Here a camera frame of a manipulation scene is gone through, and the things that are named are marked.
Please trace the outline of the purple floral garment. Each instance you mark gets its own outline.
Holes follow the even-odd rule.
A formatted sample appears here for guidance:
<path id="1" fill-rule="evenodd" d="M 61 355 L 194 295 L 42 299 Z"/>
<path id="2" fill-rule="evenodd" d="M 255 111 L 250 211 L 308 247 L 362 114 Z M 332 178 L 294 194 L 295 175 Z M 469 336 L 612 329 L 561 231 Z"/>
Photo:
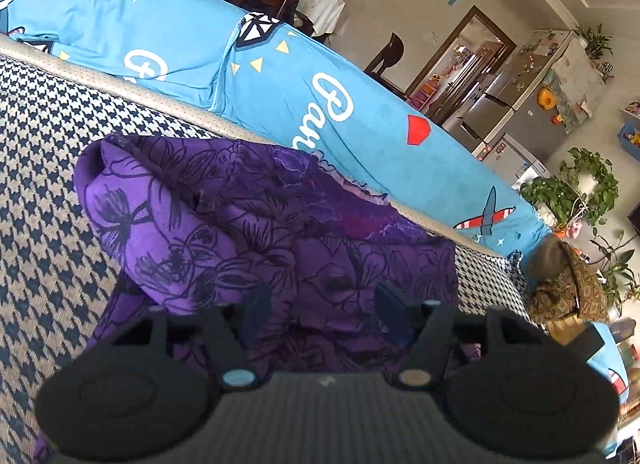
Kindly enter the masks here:
<path id="1" fill-rule="evenodd" d="M 376 314 L 376 288 L 459 301 L 454 242 L 344 188 L 304 152 L 111 135 L 82 151 L 74 185 L 120 269 L 92 344 L 153 309 L 190 316 L 267 294 L 245 348 L 257 375 L 392 375 L 408 352 Z"/>

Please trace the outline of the brown patterned garment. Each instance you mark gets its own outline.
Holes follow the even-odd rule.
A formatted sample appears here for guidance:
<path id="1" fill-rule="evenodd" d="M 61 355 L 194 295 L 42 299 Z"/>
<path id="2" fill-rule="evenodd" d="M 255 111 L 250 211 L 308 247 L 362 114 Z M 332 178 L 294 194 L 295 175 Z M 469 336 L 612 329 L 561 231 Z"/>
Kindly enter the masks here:
<path id="1" fill-rule="evenodd" d="M 608 322 L 608 301 L 596 273 L 554 234 L 546 236 L 530 255 L 525 275 L 534 284 L 526 310 L 536 323 L 573 314 L 584 321 Z"/>

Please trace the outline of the houndstooth seat cushion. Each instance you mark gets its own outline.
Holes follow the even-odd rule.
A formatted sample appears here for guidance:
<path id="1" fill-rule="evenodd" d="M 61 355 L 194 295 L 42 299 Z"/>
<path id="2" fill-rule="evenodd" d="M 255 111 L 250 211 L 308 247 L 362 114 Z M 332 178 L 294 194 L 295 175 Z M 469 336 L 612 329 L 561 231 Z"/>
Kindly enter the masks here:
<path id="1" fill-rule="evenodd" d="M 81 150 L 113 132 L 232 137 L 218 118 L 39 51 L 1 44 L 1 458 L 36 453 L 35 394 L 86 346 L 116 267 L 81 211 Z"/>

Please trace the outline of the green potted vine plant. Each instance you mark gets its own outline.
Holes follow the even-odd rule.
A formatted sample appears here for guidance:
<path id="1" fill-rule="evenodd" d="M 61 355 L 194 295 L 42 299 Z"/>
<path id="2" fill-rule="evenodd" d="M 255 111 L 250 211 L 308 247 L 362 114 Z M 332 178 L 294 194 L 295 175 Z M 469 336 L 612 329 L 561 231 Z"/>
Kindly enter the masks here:
<path id="1" fill-rule="evenodd" d="M 556 175 L 524 182 L 518 192 L 560 238 L 583 226 L 597 234 L 620 196 L 613 164 L 585 148 L 571 148 L 568 154 L 570 161 L 562 161 Z"/>

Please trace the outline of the silver refrigerator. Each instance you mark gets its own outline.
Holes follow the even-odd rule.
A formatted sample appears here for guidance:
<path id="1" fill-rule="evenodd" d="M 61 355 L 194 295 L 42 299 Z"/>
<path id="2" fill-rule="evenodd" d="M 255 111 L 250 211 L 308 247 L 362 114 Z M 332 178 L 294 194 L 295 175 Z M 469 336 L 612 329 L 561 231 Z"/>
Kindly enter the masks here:
<path id="1" fill-rule="evenodd" d="M 538 96 L 544 78 L 560 60 L 575 33 L 537 30 L 506 60 L 494 80 L 476 88 L 468 101 L 442 127 L 480 160 L 510 135 L 539 161 L 547 161 L 564 141 L 554 109 L 545 109 Z"/>

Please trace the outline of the blue printed sofa cover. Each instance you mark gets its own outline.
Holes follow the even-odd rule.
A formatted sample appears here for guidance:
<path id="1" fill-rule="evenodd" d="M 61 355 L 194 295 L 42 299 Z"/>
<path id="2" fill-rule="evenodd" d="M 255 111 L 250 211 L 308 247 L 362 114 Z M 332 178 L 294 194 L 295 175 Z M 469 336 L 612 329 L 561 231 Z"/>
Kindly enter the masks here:
<path id="1" fill-rule="evenodd" d="M 344 188 L 454 242 L 462 311 L 525 314 L 521 266 L 548 232 L 533 207 L 446 132 L 291 25 L 222 0 L 1 0 L 1 39 L 234 131 L 103 138 L 242 140 L 318 158 Z"/>

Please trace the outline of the dark wooden far chair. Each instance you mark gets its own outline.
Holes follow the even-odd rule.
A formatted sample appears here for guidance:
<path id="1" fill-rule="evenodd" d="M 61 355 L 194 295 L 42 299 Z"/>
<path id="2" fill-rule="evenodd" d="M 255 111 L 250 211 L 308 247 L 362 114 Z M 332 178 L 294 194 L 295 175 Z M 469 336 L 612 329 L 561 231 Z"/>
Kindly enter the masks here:
<path id="1" fill-rule="evenodd" d="M 404 55 L 404 51 L 405 46 L 401 38 L 397 34 L 393 33 L 390 35 L 388 43 L 363 70 L 367 76 L 376 80 L 380 85 L 401 99 L 406 98 L 405 91 L 397 87 L 390 80 L 386 80 L 383 74 L 388 68 L 392 68 L 401 60 Z"/>

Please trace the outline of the white clothed dining table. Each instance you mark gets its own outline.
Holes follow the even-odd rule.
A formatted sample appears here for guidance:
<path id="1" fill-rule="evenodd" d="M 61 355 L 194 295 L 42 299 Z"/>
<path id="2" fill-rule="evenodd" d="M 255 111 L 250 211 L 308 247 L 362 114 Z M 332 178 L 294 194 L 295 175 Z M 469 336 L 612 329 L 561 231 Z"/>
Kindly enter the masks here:
<path id="1" fill-rule="evenodd" d="M 296 12 L 311 23 L 311 36 L 341 35 L 347 22 L 344 0 L 300 0 Z"/>

